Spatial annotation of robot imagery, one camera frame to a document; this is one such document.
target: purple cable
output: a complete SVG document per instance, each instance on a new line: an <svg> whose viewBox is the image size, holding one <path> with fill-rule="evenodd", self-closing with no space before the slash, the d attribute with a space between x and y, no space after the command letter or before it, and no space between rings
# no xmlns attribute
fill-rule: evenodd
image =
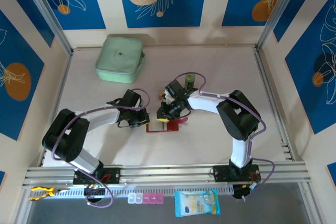
<svg viewBox="0 0 336 224"><path fill-rule="evenodd" d="M200 95L204 95L205 97L213 97L213 98L218 98L218 96L216 94L209 94L209 93L205 93L202 91L202 88L204 87L205 83L206 83L206 78L204 75L200 74L200 73L197 73L197 72L186 72L186 73L182 73L180 74L179 76L177 76L175 78L175 80L185 74L189 74L189 73L193 73L193 74L196 74L198 76L201 76L203 79L204 79L204 82L202 83L202 85L200 86L199 88L199 94ZM248 147L247 147L247 155L251 157L251 149L252 149L252 141L253 141L253 138L260 135L261 133L265 132L266 129L267 129L267 126L266 126L266 123L261 119L261 117L255 113L253 110L251 110L249 107L247 107L246 105L242 104L241 102L235 100L235 99L232 99L231 97L226 97L224 95L220 95L219 98L221 99L227 99L227 100L230 100L236 104L238 104L239 106L241 106L243 109L247 110L249 113L251 113L256 119L259 120L259 122L262 124L262 126L264 127L262 130L254 133L251 137L250 137L250 141L248 143ZM253 160L256 160L256 161L262 161L262 162L269 162L270 164L272 164L272 170L270 171L270 173L268 174L268 176L260 183L260 185L257 187L261 187L262 185L264 185L266 183L266 181L272 176L274 170L275 170L275 164L271 161L271 160L267 160L267 159L261 159L261 158L251 158ZM244 199L248 198L251 194L253 194L256 190L254 189L248 196L246 196Z"/></svg>
<svg viewBox="0 0 336 224"><path fill-rule="evenodd" d="M127 106L108 106L108 107L101 107L101 108L97 108L97 109L93 109L93 110L89 110L87 112L82 112L78 115L76 115L65 127L64 129L62 130L61 134L58 136L54 146L53 146L53 149L51 151L51 157L53 160L61 160L61 158L57 158L55 157L55 152L56 152L56 149L57 149L57 146L59 145L59 142L61 141L62 137L64 136L65 132L70 128L70 126L74 123L74 121L76 121L78 118L84 116L84 115L87 115L87 114L91 114L91 113L95 113L97 111L101 111L101 110L107 110L107 109L127 109L127 110L142 110L142 109L145 109L148 104L150 103L150 96L149 94L144 91L143 89L132 89L132 91L134 90L140 90L142 92L144 92L147 97L148 97L148 102L146 103L146 105L140 107L140 108L132 108L132 107L127 107ZM89 203L90 206L93 206L93 207L96 207L96 208L107 208L109 206L112 205L113 203L113 195L112 195L112 191L103 183L101 182L100 180L98 180L97 178L93 177L91 174L85 172L84 170L82 169L79 169L77 166L73 165L73 164L70 164L71 166L73 166L74 168L78 169L78 171L80 171L81 173L85 174L86 176L90 177L91 179L93 179L94 181L96 181L97 183L99 183L100 185L102 185L103 187L105 187L105 189L111 194L111 201L110 203L108 203L107 205L105 206L97 206L97 205L92 205L90 204L89 202L89 199L88 199L88 195L86 196L86 201Z"/></svg>

